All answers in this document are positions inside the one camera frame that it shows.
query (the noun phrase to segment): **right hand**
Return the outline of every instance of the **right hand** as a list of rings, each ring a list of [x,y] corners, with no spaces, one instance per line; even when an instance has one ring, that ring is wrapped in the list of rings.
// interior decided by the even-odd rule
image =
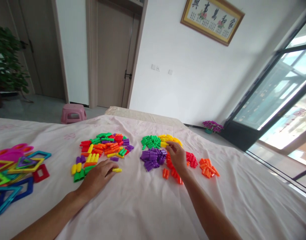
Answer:
[[[166,143],[169,144],[169,146],[166,146],[166,150],[170,153],[176,171],[179,174],[183,173],[183,171],[187,171],[185,150],[176,142]]]
[[[109,180],[116,174],[112,172],[112,168],[118,168],[117,163],[110,161],[109,159],[100,162],[94,168],[92,168],[86,175],[82,184],[75,192],[85,198],[88,202],[94,198],[108,183]]]

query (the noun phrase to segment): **white wall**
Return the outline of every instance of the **white wall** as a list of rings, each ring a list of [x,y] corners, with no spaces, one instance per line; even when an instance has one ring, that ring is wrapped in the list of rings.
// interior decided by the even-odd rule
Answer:
[[[226,47],[180,24],[186,0],[147,1],[130,109],[193,125],[228,117],[255,80],[252,69],[271,57],[306,8],[306,0],[229,0],[245,17]]]
[[[89,104],[85,0],[56,0],[69,101]]]

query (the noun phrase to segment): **sliding door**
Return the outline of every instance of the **sliding door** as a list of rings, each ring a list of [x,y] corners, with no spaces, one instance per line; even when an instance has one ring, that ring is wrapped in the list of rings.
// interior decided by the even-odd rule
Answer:
[[[246,151],[306,94],[306,28],[278,51],[221,136]]]

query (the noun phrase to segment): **pink stool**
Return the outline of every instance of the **pink stool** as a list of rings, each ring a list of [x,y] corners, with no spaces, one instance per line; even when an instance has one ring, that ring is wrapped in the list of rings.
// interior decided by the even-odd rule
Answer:
[[[77,114],[78,118],[73,118],[72,114]],[[86,112],[82,104],[65,104],[62,109],[62,124],[75,123],[86,120]]]

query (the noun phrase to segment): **picture frame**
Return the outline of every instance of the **picture frame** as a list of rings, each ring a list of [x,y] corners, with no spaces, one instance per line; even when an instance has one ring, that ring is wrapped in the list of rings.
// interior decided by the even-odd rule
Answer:
[[[244,15],[225,0],[187,0],[181,23],[228,46]]]

